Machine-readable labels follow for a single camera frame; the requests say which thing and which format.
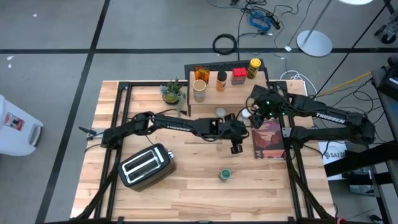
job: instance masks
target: potted plant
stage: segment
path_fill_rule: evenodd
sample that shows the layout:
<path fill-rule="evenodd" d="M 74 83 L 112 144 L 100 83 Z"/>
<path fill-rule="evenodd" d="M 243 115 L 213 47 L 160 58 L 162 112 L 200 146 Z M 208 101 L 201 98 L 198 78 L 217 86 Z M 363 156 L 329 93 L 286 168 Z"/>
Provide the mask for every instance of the potted plant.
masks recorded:
<path fill-rule="evenodd" d="M 170 80 L 166 86 L 160 86 L 160 94 L 162 94 L 163 100 L 168 105 L 177 105 L 177 113 L 180 116 L 180 110 L 182 108 L 186 94 L 181 91 L 182 85 L 179 84 L 178 78 Z"/>

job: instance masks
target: plant pot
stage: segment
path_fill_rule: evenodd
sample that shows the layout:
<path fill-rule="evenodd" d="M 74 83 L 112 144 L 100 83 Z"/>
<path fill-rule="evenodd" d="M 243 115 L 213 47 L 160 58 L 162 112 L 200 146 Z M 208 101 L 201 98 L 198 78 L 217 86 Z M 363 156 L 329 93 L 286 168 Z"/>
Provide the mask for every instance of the plant pot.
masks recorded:
<path fill-rule="evenodd" d="M 175 97 L 174 100 L 171 98 L 165 97 L 165 94 L 162 95 L 163 101 L 168 105 L 176 105 L 178 103 L 178 98 Z"/>

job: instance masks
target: wooden table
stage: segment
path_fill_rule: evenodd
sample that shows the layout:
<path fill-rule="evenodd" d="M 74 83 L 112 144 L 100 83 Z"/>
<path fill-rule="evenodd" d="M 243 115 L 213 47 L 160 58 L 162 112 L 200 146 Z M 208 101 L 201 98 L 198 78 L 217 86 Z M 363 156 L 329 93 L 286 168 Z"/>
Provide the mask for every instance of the wooden table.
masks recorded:
<path fill-rule="evenodd" d="M 258 78 L 255 80 L 256 82 L 247 81 L 253 84 L 265 83 Z M 208 87 L 208 94 L 213 91 L 212 83 L 211 81 Z M 287 85 L 289 92 L 304 94 L 303 81 L 289 80 Z M 110 127 L 117 86 L 118 81 L 103 82 L 93 128 Z M 229 86 L 224 93 L 226 96 L 232 94 L 228 88 Z M 235 103 L 230 105 L 232 111 L 244 104 L 240 97 L 246 99 L 247 95 L 244 92 L 242 96 L 234 98 Z M 190 102 L 191 119 L 215 116 L 214 108 L 193 100 Z M 162 101 L 158 86 L 138 86 L 132 89 L 129 117 L 144 111 L 156 113 L 168 108 L 172 107 Z M 166 114 L 176 115 L 174 111 Z M 295 118 L 295 124 L 305 127 L 313 125 L 311 118 Z M 244 140 L 243 153 L 237 156 L 230 153 L 230 141 L 210 143 L 190 133 L 168 129 L 158 130 L 148 137 L 153 143 L 162 143 L 174 152 L 177 170 L 142 192 L 126 188 L 118 178 L 113 220 L 123 216 L 130 221 L 286 221 L 288 216 L 295 216 L 286 162 L 282 159 L 255 160 L 251 137 Z M 98 143 L 100 139 L 95 139 L 88 146 Z M 307 144 L 318 148 L 316 141 Z M 125 138 L 122 160 L 148 146 L 150 142 L 143 136 Z M 99 146 L 86 153 L 71 217 L 81 213 L 98 190 L 104 154 L 105 150 Z M 333 201 L 319 153 L 303 148 L 302 157 L 310 190 L 325 209 L 334 215 Z M 218 179 L 221 169 L 233 171 L 232 178 L 225 183 Z M 300 190 L 299 196 L 305 217 L 307 213 Z M 108 193 L 104 196 L 102 217 L 107 203 Z"/>

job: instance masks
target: round white base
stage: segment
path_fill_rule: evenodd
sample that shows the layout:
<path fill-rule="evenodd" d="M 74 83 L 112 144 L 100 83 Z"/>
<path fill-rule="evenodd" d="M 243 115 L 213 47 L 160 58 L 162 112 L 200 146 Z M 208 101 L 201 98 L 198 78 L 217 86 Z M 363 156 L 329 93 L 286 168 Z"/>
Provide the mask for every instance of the round white base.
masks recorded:
<path fill-rule="evenodd" d="M 365 4 L 369 4 L 373 0 L 339 0 L 339 2 L 345 3 L 345 4 L 350 4 L 353 6 L 362 6 Z"/>
<path fill-rule="evenodd" d="M 297 45 L 304 53 L 314 56 L 323 57 L 330 54 L 333 45 L 329 37 L 319 31 L 314 30 L 305 44 L 304 40 L 309 30 L 301 32 L 297 37 Z"/>

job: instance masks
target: white floor lamp base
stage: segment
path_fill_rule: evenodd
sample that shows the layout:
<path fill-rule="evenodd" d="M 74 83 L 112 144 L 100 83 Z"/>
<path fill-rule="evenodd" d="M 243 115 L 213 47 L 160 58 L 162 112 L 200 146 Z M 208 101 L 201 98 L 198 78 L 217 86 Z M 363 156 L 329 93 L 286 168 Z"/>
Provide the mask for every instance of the white floor lamp base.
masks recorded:
<path fill-rule="evenodd" d="M 307 42 L 304 44 L 304 40 L 309 32 L 309 30 L 305 30 L 298 35 L 298 47 L 300 47 L 304 53 L 314 57 L 323 57 L 330 54 L 333 44 L 329 37 L 322 32 L 314 30 Z"/>

